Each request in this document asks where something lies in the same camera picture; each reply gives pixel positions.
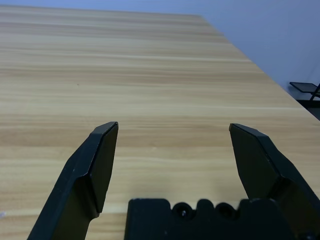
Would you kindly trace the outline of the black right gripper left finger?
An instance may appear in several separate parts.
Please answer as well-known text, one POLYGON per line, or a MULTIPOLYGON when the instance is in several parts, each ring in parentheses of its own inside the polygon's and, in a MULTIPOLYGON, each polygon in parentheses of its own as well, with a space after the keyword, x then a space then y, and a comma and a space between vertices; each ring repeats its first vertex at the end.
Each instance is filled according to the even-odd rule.
POLYGON ((118 122, 97 126, 64 165, 30 240, 84 240, 103 211, 115 157, 118 122))

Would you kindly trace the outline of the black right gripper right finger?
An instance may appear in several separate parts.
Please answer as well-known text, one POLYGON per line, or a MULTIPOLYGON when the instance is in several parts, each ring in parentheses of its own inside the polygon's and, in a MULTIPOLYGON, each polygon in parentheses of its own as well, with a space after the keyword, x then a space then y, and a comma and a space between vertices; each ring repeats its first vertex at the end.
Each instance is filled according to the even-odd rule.
POLYGON ((320 238, 320 200, 293 163, 264 133, 229 126, 238 175, 250 200, 272 200, 299 239, 320 238))

